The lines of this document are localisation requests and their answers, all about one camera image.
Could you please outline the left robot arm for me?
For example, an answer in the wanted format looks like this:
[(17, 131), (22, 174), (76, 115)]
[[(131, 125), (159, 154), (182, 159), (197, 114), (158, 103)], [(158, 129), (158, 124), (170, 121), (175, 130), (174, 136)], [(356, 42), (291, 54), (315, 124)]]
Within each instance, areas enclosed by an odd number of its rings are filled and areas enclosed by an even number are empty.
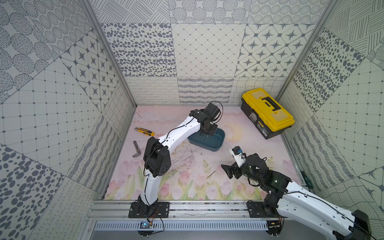
[(171, 167), (171, 154), (182, 142), (195, 133), (215, 135), (217, 123), (224, 113), (223, 105), (218, 107), (216, 103), (217, 101), (212, 101), (203, 109), (190, 111), (188, 117), (167, 134), (148, 139), (144, 153), (145, 188), (138, 197), (141, 205), (149, 208), (158, 201), (162, 176)]

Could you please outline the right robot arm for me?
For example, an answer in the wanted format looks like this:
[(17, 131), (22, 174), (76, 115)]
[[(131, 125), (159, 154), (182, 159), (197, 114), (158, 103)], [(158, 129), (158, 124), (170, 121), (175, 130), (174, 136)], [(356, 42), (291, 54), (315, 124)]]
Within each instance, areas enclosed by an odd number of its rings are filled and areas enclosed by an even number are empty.
[(235, 162), (221, 168), (229, 179), (246, 177), (252, 187), (267, 193), (264, 201), (247, 201), (251, 218), (257, 215), (279, 217), (299, 222), (330, 240), (371, 240), (374, 238), (366, 213), (331, 204), (304, 189), (291, 178), (270, 170), (258, 154), (246, 155), (238, 147), (231, 151)]

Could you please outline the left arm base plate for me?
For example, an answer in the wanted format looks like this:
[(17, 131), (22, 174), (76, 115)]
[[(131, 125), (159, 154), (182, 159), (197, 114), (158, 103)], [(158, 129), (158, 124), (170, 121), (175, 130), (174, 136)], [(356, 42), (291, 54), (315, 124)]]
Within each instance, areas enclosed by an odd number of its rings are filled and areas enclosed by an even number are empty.
[(170, 202), (155, 202), (147, 206), (144, 202), (133, 202), (130, 207), (129, 218), (168, 218)]

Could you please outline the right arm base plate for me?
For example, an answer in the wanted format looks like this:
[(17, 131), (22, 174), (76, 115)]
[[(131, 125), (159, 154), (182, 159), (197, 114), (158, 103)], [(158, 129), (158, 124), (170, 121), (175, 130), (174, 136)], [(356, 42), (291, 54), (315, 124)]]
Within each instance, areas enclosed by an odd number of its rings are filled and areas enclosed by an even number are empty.
[(246, 206), (250, 218), (286, 218), (278, 213), (278, 203), (247, 201)]

